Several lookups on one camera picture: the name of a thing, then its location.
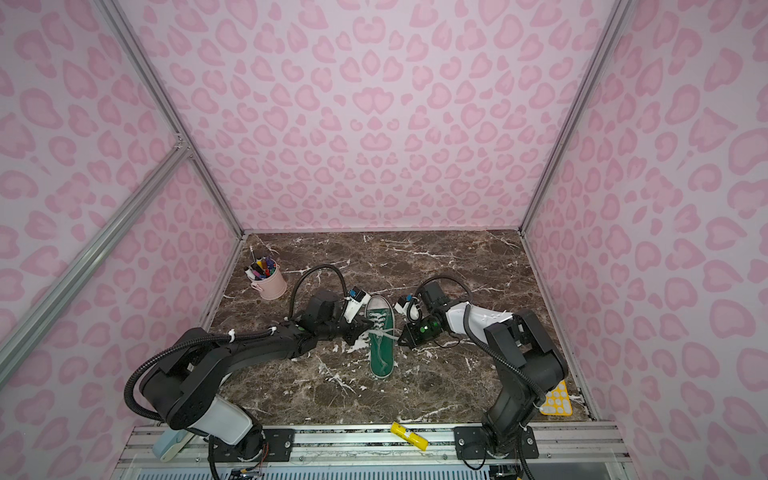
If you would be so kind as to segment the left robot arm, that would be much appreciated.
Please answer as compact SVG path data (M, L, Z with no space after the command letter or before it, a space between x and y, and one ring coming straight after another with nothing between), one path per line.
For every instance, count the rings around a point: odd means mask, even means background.
M374 322L360 314L348 319L346 310L344 298L319 290L306 308L261 331L190 329L136 368L126 381L124 402L141 417L209 437L251 459L265 443L262 426L219 394L222 383L239 370L300 357L320 342L341 338L355 344Z

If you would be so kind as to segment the white shoelace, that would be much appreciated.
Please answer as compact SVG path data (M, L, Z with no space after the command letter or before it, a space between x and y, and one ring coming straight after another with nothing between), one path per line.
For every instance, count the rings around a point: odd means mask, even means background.
M367 333L371 365L379 370L393 368L394 344L397 340L393 311L390 308L373 308L368 309L365 316L373 323L372 333Z

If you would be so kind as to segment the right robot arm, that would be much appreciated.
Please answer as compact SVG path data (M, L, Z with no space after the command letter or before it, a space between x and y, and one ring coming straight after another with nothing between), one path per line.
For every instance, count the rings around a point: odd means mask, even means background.
M457 436L457 456L470 460L525 452L535 458L535 440L527 426L546 395L568 376L567 362L534 311L476 306L468 287L457 279L452 281L464 294L452 298L441 288L442 279L431 277L413 295L398 300L395 310L405 317L398 344L414 349L443 333L468 337L492 358L501 391L481 427Z

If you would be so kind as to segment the green canvas sneaker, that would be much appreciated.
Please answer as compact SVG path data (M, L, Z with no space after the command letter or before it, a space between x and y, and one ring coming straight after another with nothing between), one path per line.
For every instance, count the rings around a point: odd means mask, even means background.
M368 331L370 369L376 378L385 379L394 370L394 309L386 298L374 295L366 305L365 316L373 323Z

